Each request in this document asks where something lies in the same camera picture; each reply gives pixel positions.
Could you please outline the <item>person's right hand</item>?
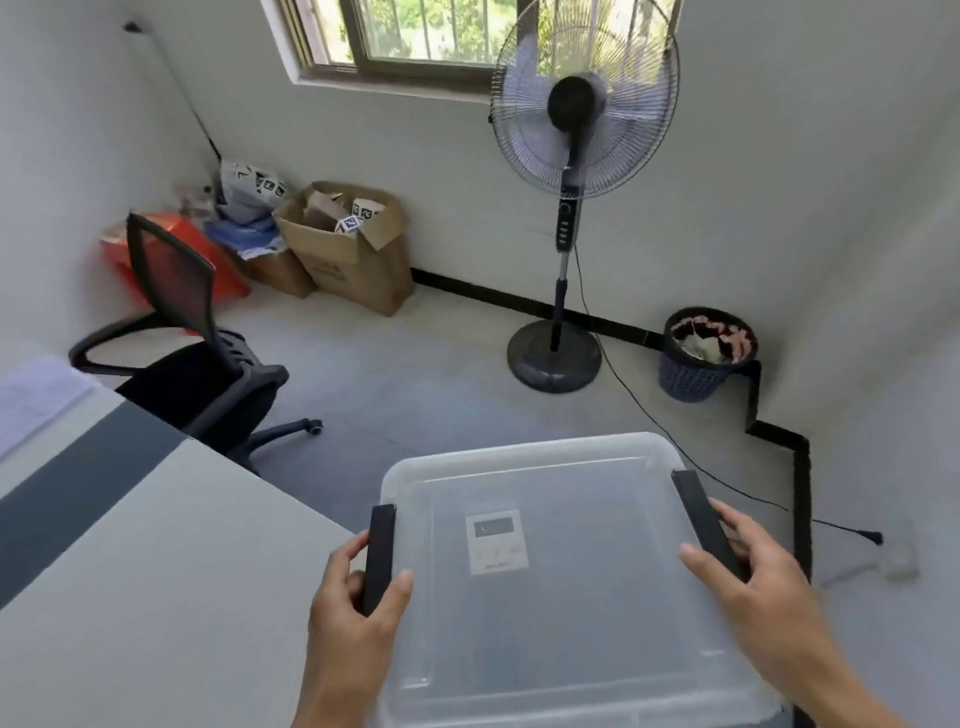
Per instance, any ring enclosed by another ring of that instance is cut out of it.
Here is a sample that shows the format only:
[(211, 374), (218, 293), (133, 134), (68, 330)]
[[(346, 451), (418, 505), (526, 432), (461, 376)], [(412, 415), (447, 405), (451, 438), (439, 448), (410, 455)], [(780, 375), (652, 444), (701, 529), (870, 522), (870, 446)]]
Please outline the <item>person's right hand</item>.
[(728, 623), (750, 663), (752, 650), (801, 637), (830, 637), (838, 649), (814, 589), (796, 559), (750, 516), (716, 498), (709, 498), (708, 503), (723, 530), (733, 535), (728, 544), (738, 562), (750, 568), (748, 580), (738, 577), (745, 583), (743, 606), (734, 624)]

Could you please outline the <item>person's left hand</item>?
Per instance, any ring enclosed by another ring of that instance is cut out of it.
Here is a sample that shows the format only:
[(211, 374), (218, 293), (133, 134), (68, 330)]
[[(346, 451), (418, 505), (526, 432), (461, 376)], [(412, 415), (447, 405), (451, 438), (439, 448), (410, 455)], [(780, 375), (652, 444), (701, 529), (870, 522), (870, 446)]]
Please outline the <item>person's left hand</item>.
[(373, 614), (356, 609), (366, 574), (351, 570), (369, 541), (364, 530), (331, 552), (310, 608), (308, 657), (319, 673), (378, 674), (384, 682), (396, 639), (380, 636)]

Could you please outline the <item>clear plastic storage box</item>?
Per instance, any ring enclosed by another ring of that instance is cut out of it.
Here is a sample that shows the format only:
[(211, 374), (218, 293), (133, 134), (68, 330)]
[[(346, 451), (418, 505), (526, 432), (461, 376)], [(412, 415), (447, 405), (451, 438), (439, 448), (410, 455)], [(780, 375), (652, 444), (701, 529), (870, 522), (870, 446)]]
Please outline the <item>clear plastic storage box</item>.
[(369, 536), (363, 612), (414, 576), (369, 728), (732, 728), (784, 711), (679, 559), (696, 545), (750, 577), (661, 435), (403, 460)]

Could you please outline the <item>person's left forearm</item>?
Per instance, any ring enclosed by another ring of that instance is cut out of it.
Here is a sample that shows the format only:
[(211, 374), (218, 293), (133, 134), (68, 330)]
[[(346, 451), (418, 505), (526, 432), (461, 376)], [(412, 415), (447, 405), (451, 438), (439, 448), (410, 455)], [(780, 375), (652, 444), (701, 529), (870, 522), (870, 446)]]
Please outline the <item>person's left forearm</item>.
[(366, 728), (382, 686), (369, 672), (305, 671), (290, 728)]

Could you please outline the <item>person's right forearm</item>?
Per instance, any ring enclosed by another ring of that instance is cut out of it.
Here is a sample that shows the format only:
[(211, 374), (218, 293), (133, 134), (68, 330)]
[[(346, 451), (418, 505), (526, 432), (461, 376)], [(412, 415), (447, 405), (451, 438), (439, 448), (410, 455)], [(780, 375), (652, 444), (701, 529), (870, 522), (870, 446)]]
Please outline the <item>person's right forearm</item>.
[(759, 674), (819, 728), (911, 728), (876, 698), (826, 636), (750, 651)]

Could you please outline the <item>blue trash bin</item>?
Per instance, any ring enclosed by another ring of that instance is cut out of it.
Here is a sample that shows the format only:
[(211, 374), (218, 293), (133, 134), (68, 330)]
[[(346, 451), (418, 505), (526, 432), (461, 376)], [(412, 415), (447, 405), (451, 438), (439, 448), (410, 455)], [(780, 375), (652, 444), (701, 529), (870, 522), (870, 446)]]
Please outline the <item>blue trash bin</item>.
[(700, 404), (759, 350), (753, 328), (737, 316), (707, 306), (681, 308), (663, 326), (657, 381), (672, 399)]

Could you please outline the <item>black office chair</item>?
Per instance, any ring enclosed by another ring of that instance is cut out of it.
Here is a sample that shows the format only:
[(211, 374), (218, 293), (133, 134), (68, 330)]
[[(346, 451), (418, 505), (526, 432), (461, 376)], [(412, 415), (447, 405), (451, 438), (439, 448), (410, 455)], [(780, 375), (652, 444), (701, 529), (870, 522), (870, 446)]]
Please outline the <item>black office chair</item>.
[[(145, 215), (126, 217), (131, 271), (149, 305), (92, 332), (68, 353), (77, 370), (126, 378), (117, 394), (252, 473), (254, 451), (285, 436), (319, 436), (323, 422), (302, 418), (256, 431), (289, 381), (281, 365), (262, 363), (239, 333), (219, 327), (213, 314), (215, 267), (198, 250)], [(106, 343), (162, 329), (197, 334), (146, 367), (94, 362)]]

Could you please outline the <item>large open cardboard box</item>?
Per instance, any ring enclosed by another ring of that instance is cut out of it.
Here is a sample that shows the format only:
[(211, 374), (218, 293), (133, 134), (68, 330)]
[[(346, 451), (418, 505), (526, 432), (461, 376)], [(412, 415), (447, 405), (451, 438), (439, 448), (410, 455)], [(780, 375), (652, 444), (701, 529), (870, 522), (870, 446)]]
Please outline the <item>large open cardboard box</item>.
[[(334, 232), (352, 214), (354, 198), (386, 208), (355, 234)], [(402, 203), (378, 188), (316, 180), (294, 193), (272, 217), (286, 246), (318, 288), (383, 316), (396, 314), (414, 294), (406, 235), (409, 218)]]

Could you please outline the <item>small cardboard box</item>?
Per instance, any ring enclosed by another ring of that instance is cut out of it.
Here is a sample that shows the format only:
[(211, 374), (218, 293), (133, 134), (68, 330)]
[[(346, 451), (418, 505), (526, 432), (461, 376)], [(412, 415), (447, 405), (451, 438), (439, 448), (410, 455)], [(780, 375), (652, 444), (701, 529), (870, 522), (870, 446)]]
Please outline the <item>small cardboard box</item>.
[(305, 299), (319, 288), (294, 252), (286, 248), (234, 249), (218, 244), (233, 267), (245, 279), (297, 299)]

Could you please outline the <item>red plastic bag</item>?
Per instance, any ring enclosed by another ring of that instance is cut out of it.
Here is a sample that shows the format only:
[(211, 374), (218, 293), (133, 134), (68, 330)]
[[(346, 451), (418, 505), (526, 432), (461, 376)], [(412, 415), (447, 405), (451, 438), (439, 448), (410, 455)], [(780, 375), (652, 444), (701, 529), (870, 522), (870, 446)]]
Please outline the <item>red plastic bag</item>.
[[(250, 294), (249, 285), (236, 271), (226, 252), (206, 237), (197, 224), (174, 212), (152, 212), (146, 217), (201, 254), (213, 265), (215, 273), (212, 300), (214, 304), (245, 298)], [(99, 245), (103, 261), (125, 285), (129, 296), (140, 309), (149, 309), (149, 302), (143, 295), (130, 259), (126, 222), (121, 221), (102, 230)]]

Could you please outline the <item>blue plastic bag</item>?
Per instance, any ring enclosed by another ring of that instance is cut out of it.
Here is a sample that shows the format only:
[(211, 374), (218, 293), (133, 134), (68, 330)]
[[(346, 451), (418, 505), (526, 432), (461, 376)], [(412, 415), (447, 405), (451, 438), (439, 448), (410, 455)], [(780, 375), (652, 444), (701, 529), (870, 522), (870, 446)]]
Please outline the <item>blue plastic bag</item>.
[(209, 239), (233, 252), (242, 261), (287, 251), (273, 216), (265, 216), (249, 224), (239, 224), (229, 219), (206, 221), (202, 229)]

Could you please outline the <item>white paper sheets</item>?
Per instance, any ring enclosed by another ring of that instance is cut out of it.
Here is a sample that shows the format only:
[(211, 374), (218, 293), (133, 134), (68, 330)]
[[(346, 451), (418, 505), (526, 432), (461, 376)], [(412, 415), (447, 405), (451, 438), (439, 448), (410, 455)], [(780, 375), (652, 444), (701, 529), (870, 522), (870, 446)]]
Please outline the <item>white paper sheets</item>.
[(53, 355), (0, 374), (0, 461), (101, 387)]

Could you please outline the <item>white bag with marker prints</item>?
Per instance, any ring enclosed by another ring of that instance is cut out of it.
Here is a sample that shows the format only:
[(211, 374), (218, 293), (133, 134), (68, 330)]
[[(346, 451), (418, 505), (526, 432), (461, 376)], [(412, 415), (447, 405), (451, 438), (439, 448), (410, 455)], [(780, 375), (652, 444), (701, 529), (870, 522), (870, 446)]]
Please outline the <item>white bag with marker prints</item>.
[(277, 175), (244, 162), (221, 160), (216, 207), (223, 219), (253, 224), (272, 216), (289, 196), (290, 188)]

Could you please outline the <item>black standing fan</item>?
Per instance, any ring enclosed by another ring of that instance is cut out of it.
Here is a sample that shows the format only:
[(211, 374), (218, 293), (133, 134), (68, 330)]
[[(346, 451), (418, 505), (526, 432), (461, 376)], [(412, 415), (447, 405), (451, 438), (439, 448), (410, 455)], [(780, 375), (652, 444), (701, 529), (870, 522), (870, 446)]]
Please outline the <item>black standing fan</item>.
[(684, 0), (530, 0), (491, 80), (488, 122), (523, 181), (558, 198), (559, 270), (549, 320), (513, 334), (507, 361), (535, 391), (592, 383), (594, 335), (566, 320), (582, 204), (628, 182), (662, 145), (679, 94), (676, 31)]

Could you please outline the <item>window with brown frame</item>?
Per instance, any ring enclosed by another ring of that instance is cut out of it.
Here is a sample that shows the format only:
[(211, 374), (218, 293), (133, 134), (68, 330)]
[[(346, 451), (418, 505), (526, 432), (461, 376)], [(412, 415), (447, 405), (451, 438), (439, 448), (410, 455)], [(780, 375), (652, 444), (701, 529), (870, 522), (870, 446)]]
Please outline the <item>window with brown frame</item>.
[(652, 85), (685, 0), (261, 0), (296, 83), (486, 93), (507, 70), (540, 86), (597, 74)]

